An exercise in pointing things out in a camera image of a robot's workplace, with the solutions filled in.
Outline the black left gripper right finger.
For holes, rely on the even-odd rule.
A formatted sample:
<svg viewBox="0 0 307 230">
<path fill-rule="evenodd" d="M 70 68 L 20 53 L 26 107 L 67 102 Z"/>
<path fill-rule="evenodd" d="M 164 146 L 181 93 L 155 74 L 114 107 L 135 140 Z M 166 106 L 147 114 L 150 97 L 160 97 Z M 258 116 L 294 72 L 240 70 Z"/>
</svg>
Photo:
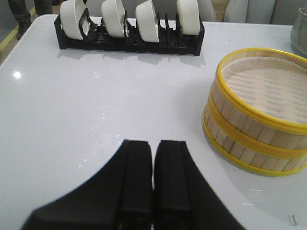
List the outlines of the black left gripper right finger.
<svg viewBox="0 0 307 230">
<path fill-rule="evenodd" d="M 194 163 L 184 141 L 160 142 L 154 161 L 156 230 L 242 230 Z"/>
</svg>

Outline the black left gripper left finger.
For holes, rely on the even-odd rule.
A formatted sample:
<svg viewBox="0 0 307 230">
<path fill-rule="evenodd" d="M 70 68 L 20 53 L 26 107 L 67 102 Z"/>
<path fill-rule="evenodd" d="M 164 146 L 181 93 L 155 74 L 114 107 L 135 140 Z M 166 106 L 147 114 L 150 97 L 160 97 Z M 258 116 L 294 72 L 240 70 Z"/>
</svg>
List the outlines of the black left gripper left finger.
<svg viewBox="0 0 307 230">
<path fill-rule="evenodd" d="M 63 197 L 32 212 L 23 230 L 149 230 L 152 154 L 148 142 L 124 140 L 107 164 Z"/>
</svg>

